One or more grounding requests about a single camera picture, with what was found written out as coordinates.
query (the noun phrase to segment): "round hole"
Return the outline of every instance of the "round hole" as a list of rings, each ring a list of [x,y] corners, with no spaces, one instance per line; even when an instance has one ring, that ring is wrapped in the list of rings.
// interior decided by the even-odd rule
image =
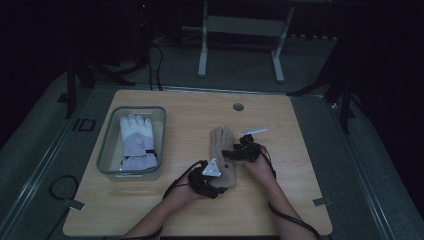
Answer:
[[[241,103],[234,103],[233,108],[234,108],[234,110],[236,110],[238,112],[241,112],[241,111],[244,110],[244,106]]]

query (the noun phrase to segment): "cable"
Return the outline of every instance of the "cable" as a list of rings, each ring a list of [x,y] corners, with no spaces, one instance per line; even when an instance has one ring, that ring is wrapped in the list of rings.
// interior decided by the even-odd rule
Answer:
[[[265,148],[265,146],[260,145],[258,143],[254,143],[252,141],[247,141],[249,144],[251,144],[254,148],[256,148],[256,150],[260,151],[260,154],[267,160],[267,163],[269,164],[269,167],[272,170],[272,174],[274,175],[274,178],[277,177],[276,171],[274,170],[273,166],[272,166],[272,162],[271,162],[271,155],[269,154],[268,150]],[[315,228],[313,228],[311,225],[303,222],[302,220],[299,220],[297,218],[291,217],[289,215],[283,214],[278,212],[272,205],[271,203],[268,201],[268,207],[271,210],[271,212],[273,212],[275,215],[277,215],[280,218],[286,219],[292,223],[295,223],[301,227],[304,227],[306,229],[308,229],[309,231],[311,231],[315,237],[319,240],[321,239],[321,236],[319,235],[319,233],[317,232],[317,230],[315,230]]]
[[[70,178],[70,179],[73,181],[73,183],[75,184],[75,191],[72,193],[71,197],[63,197],[63,196],[59,196],[59,195],[57,195],[57,194],[53,191],[53,189],[54,189],[55,185],[57,184],[57,182],[59,182],[59,181],[60,181],[60,180],[62,180],[62,179],[65,179],[65,178]],[[61,177],[59,177],[59,178],[56,178],[56,179],[55,179],[55,180],[54,180],[54,181],[50,184],[50,186],[49,186],[49,193],[50,193],[50,196],[52,196],[54,199],[57,199],[57,200],[67,200],[67,199],[73,200],[73,199],[74,199],[74,197],[75,197],[75,195],[77,194],[78,187],[79,187],[78,180],[77,180],[74,176],[72,176],[72,175],[64,175],[64,176],[61,176]],[[56,230],[56,228],[59,226],[59,224],[62,222],[62,220],[65,218],[65,216],[66,216],[66,214],[67,214],[68,212],[69,212],[69,208],[67,208],[67,209],[63,212],[62,216],[60,216],[59,220],[56,222],[56,224],[54,225],[53,229],[50,231],[49,235],[47,235],[46,240],[48,240],[48,239],[50,239],[50,238],[51,238],[51,236],[53,235],[54,231],[55,231],[55,230]]]
[[[147,65],[149,67],[149,85],[150,85],[150,90],[153,91],[153,82],[152,82],[152,80],[153,80],[153,77],[155,77],[156,78],[156,84],[157,84],[157,87],[158,87],[159,91],[163,91],[162,84],[160,82],[160,77],[159,77],[160,67],[162,65],[162,60],[163,60],[163,52],[162,52],[162,50],[159,47],[157,47],[154,44],[152,44],[151,47],[159,51],[159,53],[160,53],[160,59],[159,59],[159,63],[158,63],[158,67],[156,68],[156,71],[153,70],[153,68],[152,68],[152,62],[151,62],[150,58],[149,58],[149,60],[147,62]]]
[[[271,203],[268,201],[268,207],[269,207],[269,209],[271,210],[271,212],[273,212],[275,215],[277,215],[277,216],[279,216],[280,218],[283,218],[283,219],[285,219],[285,220],[287,220],[287,221],[290,221],[290,222],[292,222],[292,223],[294,223],[294,224],[297,224],[297,225],[299,225],[299,226],[301,226],[301,227],[304,227],[304,228],[306,228],[306,229],[308,229],[309,231],[311,231],[312,232],[312,234],[314,234],[314,236],[318,239],[318,240],[320,240],[321,239],[321,235],[319,235],[319,233],[317,232],[317,230],[315,230],[315,228],[313,228],[311,225],[309,225],[309,224],[307,224],[307,223],[305,223],[304,221],[302,221],[302,220],[299,220],[299,219],[297,219],[297,218],[294,218],[294,217],[292,217],[292,216],[289,216],[289,215],[286,215],[286,214],[283,214],[283,213],[280,213],[279,211],[277,211],[272,205],[271,205]]]
[[[163,198],[168,196],[168,194],[171,192],[171,190],[174,189],[175,187],[182,186],[182,185],[177,185],[177,183],[184,177],[184,175],[186,175],[188,172],[191,171],[191,169],[193,169],[197,164],[200,164],[200,163],[201,163],[201,161],[197,161],[197,162],[193,163],[193,165],[191,165],[183,174],[181,174],[181,176],[179,178],[177,178],[173,183],[171,183],[171,185],[168,187],[168,189],[166,189],[165,193],[163,194]]]

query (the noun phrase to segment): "metal frame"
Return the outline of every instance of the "metal frame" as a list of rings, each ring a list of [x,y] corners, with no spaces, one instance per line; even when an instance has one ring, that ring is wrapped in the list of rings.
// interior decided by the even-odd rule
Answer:
[[[281,68],[280,54],[287,37],[287,31],[293,17],[294,7],[290,7],[286,20],[262,20],[234,18],[208,15],[208,0],[203,1],[203,27],[202,27],[202,49],[200,51],[198,76],[206,76],[206,65],[208,59],[208,32],[223,32],[234,34],[249,34],[260,36],[275,36],[279,38],[277,47],[271,51],[272,63],[274,65],[275,78],[277,82],[284,82],[283,70]]]

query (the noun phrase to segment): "table surface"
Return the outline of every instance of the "table surface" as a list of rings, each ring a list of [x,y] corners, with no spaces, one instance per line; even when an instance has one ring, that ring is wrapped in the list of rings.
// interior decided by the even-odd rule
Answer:
[[[235,111],[242,103],[243,111]],[[161,176],[154,181],[114,182],[96,162],[111,112],[120,106],[161,106],[167,120]],[[111,103],[63,231],[68,236],[123,235],[162,199],[169,185],[198,160],[209,159],[210,131],[228,126],[238,132],[266,127],[254,134],[267,147],[277,180],[301,218],[321,235],[332,225],[290,99],[283,95],[119,90]],[[162,236],[277,235],[273,214],[255,180],[238,167],[237,186],[216,199],[202,199],[166,222]]]

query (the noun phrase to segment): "metal leg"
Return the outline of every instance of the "metal leg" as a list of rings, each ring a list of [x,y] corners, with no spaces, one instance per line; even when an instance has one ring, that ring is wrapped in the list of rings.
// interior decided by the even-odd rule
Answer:
[[[340,124],[342,125],[343,130],[346,134],[349,134],[349,127],[347,124],[347,120],[349,118],[350,112],[350,98],[352,93],[352,81],[353,76],[348,76],[345,80],[345,89],[343,91],[343,101],[342,101],[342,112],[340,114]]]
[[[208,1],[203,1],[203,32],[202,32],[202,50],[200,52],[199,77],[206,76],[206,64],[208,61]]]
[[[284,82],[284,76],[283,76],[283,70],[281,68],[281,62],[280,62],[280,54],[281,54],[281,50],[283,48],[284,45],[284,40],[287,37],[287,30],[289,29],[290,26],[290,21],[292,19],[293,16],[293,12],[294,12],[294,7],[291,7],[286,21],[282,26],[281,29],[281,34],[279,36],[279,42],[278,42],[278,46],[275,50],[271,51],[271,57],[272,57],[272,63],[274,65],[274,72],[275,72],[275,78],[277,80],[277,82],[281,83]]]

